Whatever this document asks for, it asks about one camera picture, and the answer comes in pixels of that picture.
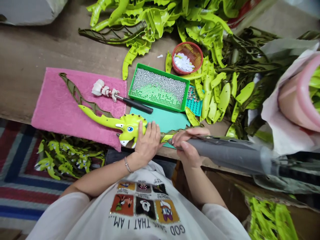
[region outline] white t-shirt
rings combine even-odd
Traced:
[[[227,209],[205,204],[200,212],[150,162],[98,198],[67,194],[43,213],[27,240],[47,239],[250,239]]]

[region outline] metal studs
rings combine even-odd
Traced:
[[[140,90],[147,85],[158,87],[167,93],[171,93],[180,103],[183,101],[186,83],[138,68],[135,74],[132,90]]]

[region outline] woman's left hand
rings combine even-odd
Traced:
[[[156,155],[158,149],[164,145],[164,143],[160,144],[160,127],[155,123],[155,121],[148,123],[147,130],[144,135],[142,128],[142,121],[140,121],[139,136],[135,147],[135,152],[128,157],[132,159],[133,164],[135,165],[135,169],[132,171],[146,166]]]

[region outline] green plastic tray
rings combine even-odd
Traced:
[[[132,90],[132,86],[133,86],[138,68],[186,83],[186,89],[184,91],[182,103],[180,103],[173,94],[167,93],[163,89],[159,89],[158,87],[155,87],[155,86],[145,86],[139,90]],[[186,80],[176,75],[166,73],[158,69],[138,63],[133,75],[133,79],[131,82],[128,95],[132,99],[137,99],[139,101],[150,103],[158,107],[163,107],[172,111],[183,112],[186,108],[189,84],[190,84],[189,80]]]

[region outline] silver bracelet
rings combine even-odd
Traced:
[[[127,157],[124,157],[124,162],[126,163],[126,167],[127,167],[127,169],[128,169],[128,172],[129,172],[129,173],[133,173],[133,172],[130,170],[129,165],[128,165],[128,163],[127,163]]]

